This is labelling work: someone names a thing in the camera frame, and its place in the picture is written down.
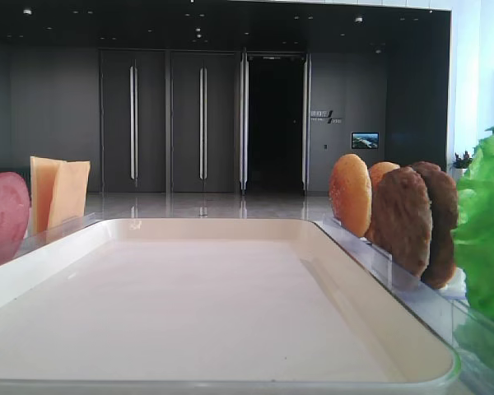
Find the potted plant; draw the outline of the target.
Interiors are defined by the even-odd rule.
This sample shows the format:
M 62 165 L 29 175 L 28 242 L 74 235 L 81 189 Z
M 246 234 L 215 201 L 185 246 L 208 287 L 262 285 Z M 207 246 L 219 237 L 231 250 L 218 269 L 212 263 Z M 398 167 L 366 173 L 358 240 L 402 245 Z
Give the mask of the potted plant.
M 452 166 L 455 169 L 467 169 L 472 163 L 472 161 L 473 158 L 468 151 L 465 151 L 462 155 L 455 153 Z

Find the pale cheese slice back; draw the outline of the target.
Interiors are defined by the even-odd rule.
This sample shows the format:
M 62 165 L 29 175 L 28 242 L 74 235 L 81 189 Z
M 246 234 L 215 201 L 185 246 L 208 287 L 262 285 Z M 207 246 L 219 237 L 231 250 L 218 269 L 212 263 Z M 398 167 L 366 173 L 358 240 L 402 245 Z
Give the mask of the pale cheese slice back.
M 53 199 L 54 180 L 63 160 L 30 158 L 30 192 L 32 232 L 47 230 L 49 209 Z

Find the outer brown meat patty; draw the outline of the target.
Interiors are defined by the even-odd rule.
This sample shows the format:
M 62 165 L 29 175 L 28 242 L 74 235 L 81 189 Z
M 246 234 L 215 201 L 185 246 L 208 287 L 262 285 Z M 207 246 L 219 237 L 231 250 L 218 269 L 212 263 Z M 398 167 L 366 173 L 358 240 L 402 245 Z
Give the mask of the outer brown meat patty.
M 429 265 L 432 226 L 422 176 L 409 166 L 386 173 L 372 192 L 368 240 L 419 278 Z

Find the inner bun slice right rack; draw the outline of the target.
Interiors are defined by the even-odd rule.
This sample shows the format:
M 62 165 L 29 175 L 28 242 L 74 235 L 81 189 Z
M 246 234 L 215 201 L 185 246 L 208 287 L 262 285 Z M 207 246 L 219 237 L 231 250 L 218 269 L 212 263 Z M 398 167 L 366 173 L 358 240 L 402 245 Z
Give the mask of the inner bun slice right rack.
M 384 178 L 385 174 L 387 174 L 390 171 L 399 169 L 399 168 L 400 168 L 400 166 L 398 164 L 395 164 L 395 163 L 392 163 L 389 161 L 382 161 L 382 162 L 378 162 L 378 163 L 372 165 L 369 169 L 372 191 L 375 191 L 376 187 L 378 186 L 379 182 Z M 365 237 L 371 243 L 374 242 L 374 223 L 373 223 L 373 221 L 370 221 L 370 226 L 365 233 Z

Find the wall mounted screen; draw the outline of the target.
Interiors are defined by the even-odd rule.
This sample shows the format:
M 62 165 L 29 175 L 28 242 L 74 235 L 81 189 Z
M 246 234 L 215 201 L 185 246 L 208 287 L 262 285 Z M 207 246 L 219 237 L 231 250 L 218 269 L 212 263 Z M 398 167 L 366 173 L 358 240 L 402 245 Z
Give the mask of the wall mounted screen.
M 352 149 L 377 149 L 380 136 L 377 132 L 353 132 Z

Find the dark double door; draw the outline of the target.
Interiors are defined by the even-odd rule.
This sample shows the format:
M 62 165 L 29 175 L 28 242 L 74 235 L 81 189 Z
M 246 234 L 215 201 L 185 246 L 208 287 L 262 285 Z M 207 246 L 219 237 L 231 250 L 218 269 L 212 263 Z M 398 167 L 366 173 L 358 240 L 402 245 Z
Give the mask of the dark double door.
M 235 57 L 172 55 L 172 179 L 177 193 L 235 191 Z
M 163 193 L 165 55 L 100 52 L 102 183 L 107 193 Z

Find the orange cheese slice front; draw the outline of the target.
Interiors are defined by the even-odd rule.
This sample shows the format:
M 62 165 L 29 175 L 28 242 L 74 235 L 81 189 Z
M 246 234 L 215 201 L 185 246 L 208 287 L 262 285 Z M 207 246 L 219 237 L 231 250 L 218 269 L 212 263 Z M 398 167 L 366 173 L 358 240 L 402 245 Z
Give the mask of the orange cheese slice front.
M 49 229 L 84 215 L 90 168 L 89 161 L 64 161 L 58 165 L 49 208 Z

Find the outer bun slice right rack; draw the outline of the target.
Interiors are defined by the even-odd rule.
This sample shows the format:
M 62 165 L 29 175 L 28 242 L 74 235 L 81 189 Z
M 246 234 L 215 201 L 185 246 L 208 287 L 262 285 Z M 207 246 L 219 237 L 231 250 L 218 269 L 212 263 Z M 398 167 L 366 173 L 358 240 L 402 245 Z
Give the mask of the outer bun slice right rack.
M 371 223 L 371 178 L 366 163 L 355 154 L 341 156 L 329 179 L 334 216 L 346 230 L 363 237 Z

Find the green plastic lettuce leaf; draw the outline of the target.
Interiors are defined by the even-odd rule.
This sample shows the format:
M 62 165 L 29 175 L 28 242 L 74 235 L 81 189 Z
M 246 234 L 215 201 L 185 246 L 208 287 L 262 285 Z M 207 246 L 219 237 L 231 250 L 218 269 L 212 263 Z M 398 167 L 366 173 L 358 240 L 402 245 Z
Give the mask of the green plastic lettuce leaf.
M 494 127 L 479 141 L 457 184 L 459 221 L 454 258 L 466 275 L 471 307 L 494 321 Z

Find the clear long rail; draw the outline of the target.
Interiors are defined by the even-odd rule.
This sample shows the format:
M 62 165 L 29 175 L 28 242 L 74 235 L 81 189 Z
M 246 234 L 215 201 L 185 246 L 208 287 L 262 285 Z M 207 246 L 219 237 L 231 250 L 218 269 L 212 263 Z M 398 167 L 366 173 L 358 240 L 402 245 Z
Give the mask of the clear long rail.
M 458 352 L 462 369 L 450 394 L 494 394 L 494 322 L 464 298 L 462 272 L 445 290 L 433 290 L 394 263 L 384 250 L 358 239 L 331 216 L 324 215 L 316 224 Z
M 47 244 L 62 239 L 68 235 L 83 230 L 86 227 L 93 225 L 102 220 L 102 216 L 97 213 L 91 213 L 82 217 L 74 217 L 66 220 L 61 225 L 29 235 L 21 241 L 20 247 L 17 250 L 14 258 L 19 258 L 27 253 L 35 251 Z

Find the dark double door middle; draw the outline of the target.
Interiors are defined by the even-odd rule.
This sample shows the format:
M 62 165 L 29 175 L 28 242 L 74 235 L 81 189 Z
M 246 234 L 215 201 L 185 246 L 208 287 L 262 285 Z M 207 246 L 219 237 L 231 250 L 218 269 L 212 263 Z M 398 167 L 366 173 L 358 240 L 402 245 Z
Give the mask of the dark double door middle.
M 235 191 L 235 57 L 172 55 L 172 179 L 177 193 Z

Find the inner brown meat patty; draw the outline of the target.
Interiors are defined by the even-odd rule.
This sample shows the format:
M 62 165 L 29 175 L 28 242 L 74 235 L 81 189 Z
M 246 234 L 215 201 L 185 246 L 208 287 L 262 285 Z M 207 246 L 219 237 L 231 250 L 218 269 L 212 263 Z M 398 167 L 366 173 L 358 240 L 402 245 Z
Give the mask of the inner brown meat patty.
M 433 289 L 444 287 L 455 271 L 452 230 L 458 223 L 456 182 L 440 166 L 419 161 L 412 168 L 423 178 L 431 201 L 430 260 L 422 281 Z

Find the cream rectangular tray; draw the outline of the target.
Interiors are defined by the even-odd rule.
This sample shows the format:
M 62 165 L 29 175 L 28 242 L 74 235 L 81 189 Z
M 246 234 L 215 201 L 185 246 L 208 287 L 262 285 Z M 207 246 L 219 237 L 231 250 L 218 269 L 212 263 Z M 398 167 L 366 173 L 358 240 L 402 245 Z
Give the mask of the cream rectangular tray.
M 443 394 L 460 370 L 308 221 L 113 219 L 0 266 L 0 394 Z

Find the clear right long rail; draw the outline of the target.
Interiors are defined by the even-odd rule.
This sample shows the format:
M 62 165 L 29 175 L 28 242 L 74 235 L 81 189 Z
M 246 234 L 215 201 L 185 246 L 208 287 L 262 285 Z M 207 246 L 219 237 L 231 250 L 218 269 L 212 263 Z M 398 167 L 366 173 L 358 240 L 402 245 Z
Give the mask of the clear right long rail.
M 433 290 L 394 263 L 384 250 L 358 239 L 331 216 L 324 215 L 316 224 L 458 352 L 462 369 L 450 394 L 494 394 L 494 322 L 464 298 L 462 272 L 445 290 Z

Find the brown meat patty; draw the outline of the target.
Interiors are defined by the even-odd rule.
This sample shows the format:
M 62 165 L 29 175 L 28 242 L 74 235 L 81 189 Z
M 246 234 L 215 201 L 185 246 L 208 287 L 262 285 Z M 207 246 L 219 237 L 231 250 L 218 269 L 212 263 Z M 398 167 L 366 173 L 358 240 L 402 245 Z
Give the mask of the brown meat patty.
M 372 192 L 368 240 L 419 278 L 429 265 L 432 226 L 422 176 L 409 166 L 386 173 Z
M 440 166 L 419 161 L 412 168 L 423 178 L 431 201 L 430 260 L 422 281 L 433 289 L 444 287 L 455 271 L 452 230 L 458 223 L 456 182 Z

